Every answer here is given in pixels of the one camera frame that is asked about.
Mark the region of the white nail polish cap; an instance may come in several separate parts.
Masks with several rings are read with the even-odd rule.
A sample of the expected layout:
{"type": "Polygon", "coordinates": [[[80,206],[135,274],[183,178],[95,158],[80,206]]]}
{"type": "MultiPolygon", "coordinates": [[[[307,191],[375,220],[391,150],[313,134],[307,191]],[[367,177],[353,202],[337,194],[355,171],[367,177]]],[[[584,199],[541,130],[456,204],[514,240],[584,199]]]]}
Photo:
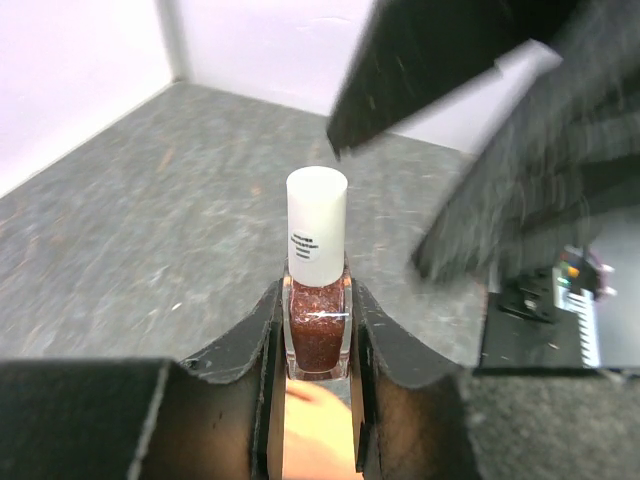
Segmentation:
{"type": "Polygon", "coordinates": [[[324,166],[295,170],[286,180],[288,271],[308,287],[343,274],[348,180],[324,166]]]}

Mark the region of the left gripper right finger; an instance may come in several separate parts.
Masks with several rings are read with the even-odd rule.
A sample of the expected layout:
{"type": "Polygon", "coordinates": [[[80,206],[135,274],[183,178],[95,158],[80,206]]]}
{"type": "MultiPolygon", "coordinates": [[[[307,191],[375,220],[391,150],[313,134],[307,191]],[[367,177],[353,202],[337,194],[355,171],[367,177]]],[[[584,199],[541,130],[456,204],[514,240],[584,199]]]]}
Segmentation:
{"type": "Polygon", "coordinates": [[[355,464],[367,479],[635,479],[639,375],[470,368],[353,285],[355,464]]]}

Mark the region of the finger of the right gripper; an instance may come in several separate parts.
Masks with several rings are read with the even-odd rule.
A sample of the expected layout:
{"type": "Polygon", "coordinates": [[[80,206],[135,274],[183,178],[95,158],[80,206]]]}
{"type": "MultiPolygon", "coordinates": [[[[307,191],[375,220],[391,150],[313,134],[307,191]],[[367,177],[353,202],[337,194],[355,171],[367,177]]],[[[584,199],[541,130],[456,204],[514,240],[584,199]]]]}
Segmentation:
{"type": "Polygon", "coordinates": [[[483,74],[527,40],[550,44],[576,1],[378,1],[351,58],[326,134],[335,156],[483,74]]]}
{"type": "Polygon", "coordinates": [[[512,277],[592,241],[639,200],[639,5],[588,1],[540,76],[418,244],[418,274],[446,282],[492,264],[512,277]]]}

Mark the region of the mannequin hand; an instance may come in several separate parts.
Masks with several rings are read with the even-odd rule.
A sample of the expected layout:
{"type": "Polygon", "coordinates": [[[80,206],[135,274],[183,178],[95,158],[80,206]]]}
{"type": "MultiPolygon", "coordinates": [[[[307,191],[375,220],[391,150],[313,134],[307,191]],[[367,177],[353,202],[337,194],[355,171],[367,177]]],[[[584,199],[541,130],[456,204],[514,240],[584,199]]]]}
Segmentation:
{"type": "Polygon", "coordinates": [[[358,480],[350,409],[311,382],[289,380],[285,394],[283,477],[358,480]]]}

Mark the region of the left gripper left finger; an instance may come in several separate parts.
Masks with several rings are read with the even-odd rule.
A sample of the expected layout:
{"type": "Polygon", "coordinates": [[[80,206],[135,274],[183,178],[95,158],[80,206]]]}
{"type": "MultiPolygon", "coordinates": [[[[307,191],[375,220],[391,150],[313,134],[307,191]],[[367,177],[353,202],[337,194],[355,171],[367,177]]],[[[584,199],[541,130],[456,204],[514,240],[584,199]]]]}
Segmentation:
{"type": "Polygon", "coordinates": [[[5,479],[278,479],[283,470],[281,285],[183,361],[1,364],[5,479]]]}

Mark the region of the glitter nail polish bottle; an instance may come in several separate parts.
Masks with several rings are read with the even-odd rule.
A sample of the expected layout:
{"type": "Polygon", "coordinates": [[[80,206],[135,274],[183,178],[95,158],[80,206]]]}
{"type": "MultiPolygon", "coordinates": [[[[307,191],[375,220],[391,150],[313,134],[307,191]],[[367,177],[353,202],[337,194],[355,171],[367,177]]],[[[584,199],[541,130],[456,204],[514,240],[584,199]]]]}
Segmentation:
{"type": "Polygon", "coordinates": [[[282,307],[288,376],[292,380],[343,379],[349,374],[352,281],[345,253],[342,276],[324,287],[296,282],[284,269],[282,307]]]}

